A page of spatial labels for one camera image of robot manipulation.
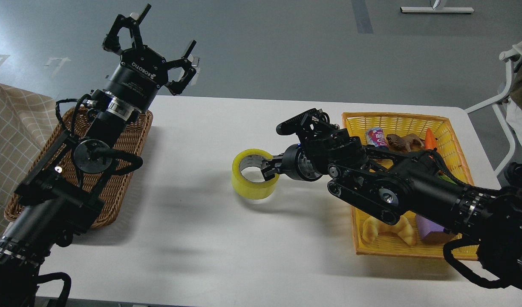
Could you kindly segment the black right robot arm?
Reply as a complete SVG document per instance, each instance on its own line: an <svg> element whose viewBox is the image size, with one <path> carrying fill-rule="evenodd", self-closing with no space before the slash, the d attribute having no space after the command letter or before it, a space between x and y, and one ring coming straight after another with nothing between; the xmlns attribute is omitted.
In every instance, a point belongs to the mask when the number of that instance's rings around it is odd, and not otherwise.
<svg viewBox="0 0 522 307"><path fill-rule="evenodd" d="M444 260L484 288L522 290L522 188L493 190L457 179L436 150L397 153L363 145L358 136L310 109L276 127L299 143L261 161L266 181L278 174L313 182L372 217L396 225L412 211L462 237L443 246Z"/></svg>

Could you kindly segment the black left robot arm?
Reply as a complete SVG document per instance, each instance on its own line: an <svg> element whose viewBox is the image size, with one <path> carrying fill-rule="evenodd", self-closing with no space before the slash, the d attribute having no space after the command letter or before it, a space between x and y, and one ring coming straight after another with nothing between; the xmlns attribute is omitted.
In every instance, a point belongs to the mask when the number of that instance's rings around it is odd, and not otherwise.
<svg viewBox="0 0 522 307"><path fill-rule="evenodd" d="M25 179L15 189L23 212L0 238L0 307L32 307L39 286L62 281L55 307L64 307L72 280L64 272L40 274L54 245L69 246L95 223L105 202L103 189L110 179L125 176L143 165L138 154L117 150L119 137L146 114L162 87L176 96L197 73L199 59L191 52L168 61L143 43L140 25L148 12L117 15L102 47L119 55L119 65L102 90L74 99L66 124L57 101L55 113L61 132Z"/></svg>

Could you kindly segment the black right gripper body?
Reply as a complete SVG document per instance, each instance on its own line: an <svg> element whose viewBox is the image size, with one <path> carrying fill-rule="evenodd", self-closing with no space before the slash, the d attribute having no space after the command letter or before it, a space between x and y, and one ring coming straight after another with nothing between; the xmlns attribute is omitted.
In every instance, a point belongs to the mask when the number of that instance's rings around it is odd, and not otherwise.
<svg viewBox="0 0 522 307"><path fill-rule="evenodd" d="M291 179L313 182L319 180L323 174L307 158L300 144L289 146L282 156L280 170Z"/></svg>

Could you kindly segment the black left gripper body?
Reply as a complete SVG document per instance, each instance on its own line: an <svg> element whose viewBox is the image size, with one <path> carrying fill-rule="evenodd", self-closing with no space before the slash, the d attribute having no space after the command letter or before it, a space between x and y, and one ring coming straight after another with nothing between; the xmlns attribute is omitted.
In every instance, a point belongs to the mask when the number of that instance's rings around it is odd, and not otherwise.
<svg viewBox="0 0 522 307"><path fill-rule="evenodd" d="M160 88L168 82L167 60L150 47L124 50L104 90L145 113Z"/></svg>

